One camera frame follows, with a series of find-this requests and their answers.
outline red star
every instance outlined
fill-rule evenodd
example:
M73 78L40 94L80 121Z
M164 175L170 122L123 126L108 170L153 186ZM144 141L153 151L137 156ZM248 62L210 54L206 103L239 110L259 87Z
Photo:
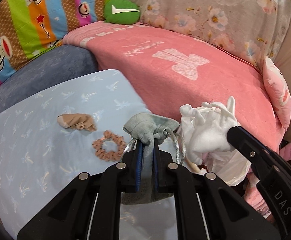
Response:
M44 15L39 15L39 17L37 18L37 21L38 23L42 23L43 22L43 18L44 18Z

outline pink plush cushion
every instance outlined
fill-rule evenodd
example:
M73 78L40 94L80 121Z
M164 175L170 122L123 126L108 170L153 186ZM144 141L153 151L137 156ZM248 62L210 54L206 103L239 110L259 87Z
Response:
M258 70L206 42L144 25L104 22L78 28L63 42L89 49L101 70L120 70L154 114L180 120L182 105L226 104L233 96L244 128L273 150L282 140L284 129Z
M291 120L291 96L280 70L268 57L263 65L263 83L270 97L273 109L285 130Z

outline striped fabric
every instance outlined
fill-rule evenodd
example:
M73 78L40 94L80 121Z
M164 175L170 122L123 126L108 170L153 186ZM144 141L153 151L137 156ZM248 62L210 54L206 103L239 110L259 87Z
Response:
M105 0L2 0L0 85L71 30L103 20Z

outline green round cushion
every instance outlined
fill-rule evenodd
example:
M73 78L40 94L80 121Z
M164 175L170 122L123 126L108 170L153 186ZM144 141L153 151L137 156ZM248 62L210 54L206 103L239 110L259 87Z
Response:
M129 0L110 0L104 7L105 22L134 24L140 18L138 5Z

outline silver screw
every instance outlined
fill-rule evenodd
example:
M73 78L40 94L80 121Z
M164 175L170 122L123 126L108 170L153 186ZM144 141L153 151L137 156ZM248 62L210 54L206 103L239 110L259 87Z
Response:
M89 177L89 174L87 174L86 172L82 172L79 174L79 179L81 180L85 180Z
M208 172L206 177L207 179L214 180L217 176L213 172Z
M175 170L176 168L178 168L178 164L176 163L169 163L168 164L168 168L171 170Z
M126 167L125 163L117 163L116 167L120 170L124 169Z

